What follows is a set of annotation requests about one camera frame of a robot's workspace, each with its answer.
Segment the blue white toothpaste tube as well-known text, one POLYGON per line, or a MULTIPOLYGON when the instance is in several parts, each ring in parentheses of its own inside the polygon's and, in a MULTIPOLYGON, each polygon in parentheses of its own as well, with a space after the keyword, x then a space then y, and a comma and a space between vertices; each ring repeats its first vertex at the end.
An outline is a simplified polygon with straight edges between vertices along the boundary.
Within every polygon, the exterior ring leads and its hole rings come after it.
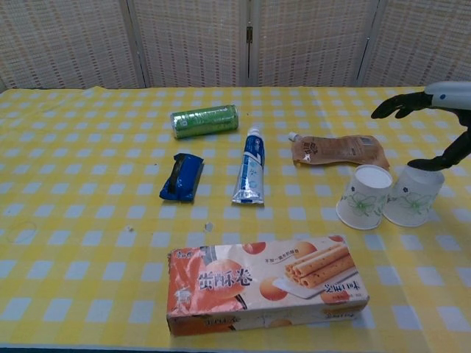
POLYGON ((233 192, 236 204, 263 204, 264 141, 259 128, 252 126, 247 133, 241 167, 233 192))

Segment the blue snack packet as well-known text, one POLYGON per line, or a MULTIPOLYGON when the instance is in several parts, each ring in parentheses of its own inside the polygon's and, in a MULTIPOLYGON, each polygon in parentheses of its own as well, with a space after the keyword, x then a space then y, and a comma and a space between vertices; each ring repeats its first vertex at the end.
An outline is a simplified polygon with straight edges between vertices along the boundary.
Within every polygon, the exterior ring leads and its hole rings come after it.
POLYGON ((193 202, 204 160, 193 154, 174 155, 174 166, 169 178, 159 192, 159 197, 167 201, 193 202))

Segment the yellow white checked tablecloth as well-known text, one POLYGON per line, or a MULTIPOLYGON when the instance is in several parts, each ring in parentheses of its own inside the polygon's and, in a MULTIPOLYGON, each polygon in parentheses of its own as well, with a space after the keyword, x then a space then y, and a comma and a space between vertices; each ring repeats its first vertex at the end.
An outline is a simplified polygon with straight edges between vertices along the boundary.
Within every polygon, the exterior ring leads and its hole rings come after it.
POLYGON ((397 175, 462 131, 454 115, 371 112, 399 88, 7 90, 0 94, 0 348, 471 353, 471 158, 445 172, 428 223, 346 227, 349 165, 295 166, 289 132, 373 135, 397 175), (233 104, 238 128, 176 139, 170 114, 233 104), (248 130, 264 203, 233 192, 248 130), (159 192, 174 155, 204 160, 193 202, 159 192), (211 222, 213 231, 206 232, 211 222), (173 338, 176 248, 340 235, 370 295, 353 321, 173 338))

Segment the woven folding screen panel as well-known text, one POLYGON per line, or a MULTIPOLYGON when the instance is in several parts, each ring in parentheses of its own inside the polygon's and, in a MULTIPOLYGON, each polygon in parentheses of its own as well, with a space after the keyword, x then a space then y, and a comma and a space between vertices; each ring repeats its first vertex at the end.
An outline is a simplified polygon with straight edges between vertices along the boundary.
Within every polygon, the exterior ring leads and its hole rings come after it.
POLYGON ((125 0, 147 88, 249 84, 252 0, 125 0))
POLYGON ((382 3, 251 0, 249 85, 357 85, 382 3))
POLYGON ((0 92, 144 88, 132 0, 0 0, 0 92))
POLYGON ((471 0, 377 0, 363 86, 471 81, 471 0))

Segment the brown spouted drink pouch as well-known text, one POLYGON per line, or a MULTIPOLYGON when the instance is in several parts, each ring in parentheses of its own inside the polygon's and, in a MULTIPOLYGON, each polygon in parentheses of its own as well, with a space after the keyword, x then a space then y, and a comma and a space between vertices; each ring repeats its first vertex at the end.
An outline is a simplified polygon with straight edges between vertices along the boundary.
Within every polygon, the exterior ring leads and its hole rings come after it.
POLYGON ((288 139, 291 141, 291 154, 295 163, 307 165, 353 163, 376 165, 389 170, 389 162, 382 145, 371 135, 321 138, 290 132, 288 139))

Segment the orange egg roll box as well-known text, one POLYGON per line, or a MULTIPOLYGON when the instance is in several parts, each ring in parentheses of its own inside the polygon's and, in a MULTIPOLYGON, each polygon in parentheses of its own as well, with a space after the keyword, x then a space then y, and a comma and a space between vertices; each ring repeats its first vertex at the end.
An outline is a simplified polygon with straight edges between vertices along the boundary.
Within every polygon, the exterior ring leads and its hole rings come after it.
POLYGON ((340 235, 175 249, 167 324, 173 336, 355 318, 369 294, 340 235))

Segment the green drink can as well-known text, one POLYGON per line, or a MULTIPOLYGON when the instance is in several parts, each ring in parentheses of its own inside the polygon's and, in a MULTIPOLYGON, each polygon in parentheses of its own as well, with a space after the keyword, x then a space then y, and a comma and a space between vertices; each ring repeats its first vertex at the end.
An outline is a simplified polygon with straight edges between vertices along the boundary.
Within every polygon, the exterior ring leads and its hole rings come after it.
POLYGON ((238 110, 233 104, 186 110, 171 113, 170 122, 176 139, 233 131, 238 128, 238 110))

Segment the white floral paper cup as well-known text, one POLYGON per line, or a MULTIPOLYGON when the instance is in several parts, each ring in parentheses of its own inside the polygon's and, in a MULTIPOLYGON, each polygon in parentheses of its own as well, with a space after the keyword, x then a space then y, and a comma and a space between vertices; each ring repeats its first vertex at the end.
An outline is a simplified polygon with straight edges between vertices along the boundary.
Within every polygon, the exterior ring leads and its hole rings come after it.
POLYGON ((383 215, 402 227, 426 223, 444 181, 441 171, 423 171, 406 165, 389 192, 383 215))
POLYGON ((378 227, 392 182, 390 173, 379 166, 358 166, 336 205, 337 216, 353 229, 378 227))

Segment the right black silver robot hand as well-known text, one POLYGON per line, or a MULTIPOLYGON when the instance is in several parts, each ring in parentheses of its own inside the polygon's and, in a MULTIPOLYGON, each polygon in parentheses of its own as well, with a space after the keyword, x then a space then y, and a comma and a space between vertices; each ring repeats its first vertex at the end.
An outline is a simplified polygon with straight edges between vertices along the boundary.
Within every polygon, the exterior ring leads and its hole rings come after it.
POLYGON ((415 159, 408 166, 423 171, 441 171, 459 164, 471 154, 471 82, 435 82, 423 91, 393 96, 376 107, 371 118, 382 119, 395 114, 401 119, 408 114, 435 109, 453 113, 460 125, 467 128, 439 156, 415 159))

